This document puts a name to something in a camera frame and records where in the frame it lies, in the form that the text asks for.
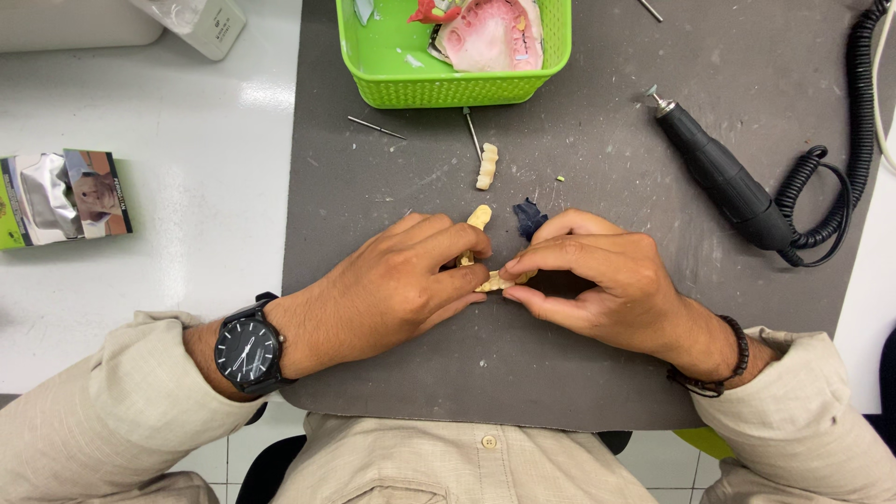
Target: white table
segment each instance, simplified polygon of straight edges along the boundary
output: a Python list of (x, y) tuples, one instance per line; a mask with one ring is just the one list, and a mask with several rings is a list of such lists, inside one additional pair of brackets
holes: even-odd
[[(249, 23), (220, 63), (167, 32), (0, 55), (0, 152), (113, 152), (135, 230), (0, 254), (0, 394), (94, 352), (133, 310), (211, 318), (280, 289), (301, 3), (241, 5)], [(881, 174), (871, 205), (835, 340), (864, 412), (896, 325), (896, 177)]]

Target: man's left hand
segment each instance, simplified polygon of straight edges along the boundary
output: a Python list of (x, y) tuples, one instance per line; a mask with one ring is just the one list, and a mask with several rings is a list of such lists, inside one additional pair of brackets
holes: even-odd
[(440, 272), (465, 250), (492, 253), (482, 230), (443, 214), (412, 213), (371, 238), (308, 288), (271, 302), (285, 336), (283, 375), (299, 378), (404, 343), (486, 295), (482, 264)]

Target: green basket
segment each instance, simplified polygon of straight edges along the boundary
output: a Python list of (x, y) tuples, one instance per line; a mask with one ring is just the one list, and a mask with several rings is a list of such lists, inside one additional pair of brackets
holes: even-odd
[[(342, 59), (361, 98), (378, 109), (504, 105), (528, 100), (573, 50), (572, 0), (538, 0), (544, 29), (542, 70), (459, 74), (426, 52), (432, 25), (406, 22), (417, 0), (375, 0), (367, 26), (355, 0), (336, 0)], [(405, 60), (410, 55), (423, 66)]]

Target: rolled sleeve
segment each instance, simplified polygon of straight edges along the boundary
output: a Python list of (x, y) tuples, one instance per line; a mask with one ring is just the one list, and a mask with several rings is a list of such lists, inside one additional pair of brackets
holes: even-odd
[[(218, 395), (186, 353), (184, 327), (197, 323), (182, 312), (138, 312), (96, 354), (0, 410), (0, 501), (143, 495), (191, 450), (248, 421), (263, 399)], [(187, 487), (187, 501), (210, 494)]]
[(849, 405), (847, 372), (828, 335), (765, 327), (747, 333), (783, 357), (722, 397), (694, 397), (697, 412), (740, 463), (771, 482), (829, 499), (896, 497), (896, 459)]
[(185, 312), (136, 312), (94, 357), (90, 397), (110, 428), (140, 445), (194, 449), (239, 429), (264, 399), (236, 403), (215, 392), (186, 353)]

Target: black watch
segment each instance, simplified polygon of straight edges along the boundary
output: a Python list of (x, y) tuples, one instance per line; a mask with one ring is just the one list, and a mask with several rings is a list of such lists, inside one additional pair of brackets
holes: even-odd
[(259, 294), (254, 305), (221, 322), (215, 363), (224, 378), (245, 394), (269, 394), (298, 381), (280, 374), (283, 336), (264, 318), (264, 307), (276, 299), (270, 292)]

